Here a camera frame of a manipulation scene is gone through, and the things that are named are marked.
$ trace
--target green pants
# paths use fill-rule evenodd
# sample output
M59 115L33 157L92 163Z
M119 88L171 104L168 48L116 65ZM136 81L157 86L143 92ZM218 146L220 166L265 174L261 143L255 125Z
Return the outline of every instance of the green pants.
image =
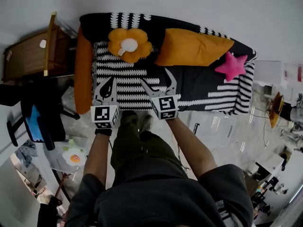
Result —
M183 171L172 148L161 137L149 131L139 134L138 115L135 112L126 111L121 118L110 164L117 172L125 163L142 157L166 159Z

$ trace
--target wooden cabinet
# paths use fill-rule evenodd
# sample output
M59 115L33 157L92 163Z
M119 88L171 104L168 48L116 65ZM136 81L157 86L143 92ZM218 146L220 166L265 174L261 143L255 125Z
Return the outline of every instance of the wooden cabinet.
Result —
M55 23L5 50L3 81L27 77L60 75L68 72L70 37Z

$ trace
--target orange flower pillow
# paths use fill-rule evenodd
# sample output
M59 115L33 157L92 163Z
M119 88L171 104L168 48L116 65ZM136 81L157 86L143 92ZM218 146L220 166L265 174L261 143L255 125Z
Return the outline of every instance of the orange flower pillow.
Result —
M138 28L117 28L109 33L108 38L109 52L128 63L135 63L152 52L152 44L147 41L147 34Z
M233 40L214 35L168 28L165 30L165 38L155 63L159 66L209 66L233 44Z

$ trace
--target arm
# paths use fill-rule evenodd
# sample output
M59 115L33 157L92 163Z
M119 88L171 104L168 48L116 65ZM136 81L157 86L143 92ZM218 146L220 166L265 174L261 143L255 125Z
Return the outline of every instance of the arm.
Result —
M97 133L84 166L80 188L71 200L66 227L89 226L98 196L105 191L109 136Z
M109 136L96 134L84 166L83 174L93 174L105 186Z
M179 119L166 120L196 178L217 167L209 149Z

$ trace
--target white wall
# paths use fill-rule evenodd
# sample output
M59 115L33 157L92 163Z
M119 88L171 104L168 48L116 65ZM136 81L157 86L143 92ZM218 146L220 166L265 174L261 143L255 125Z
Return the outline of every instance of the white wall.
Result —
M0 222L3 227L37 226L40 204L8 159L0 167Z
M260 60L303 61L303 0L0 0L0 8L0 31L10 35L46 26L53 10L75 29L86 13L138 12L221 31Z
M13 44L18 40L18 35L12 35L0 30L0 43Z

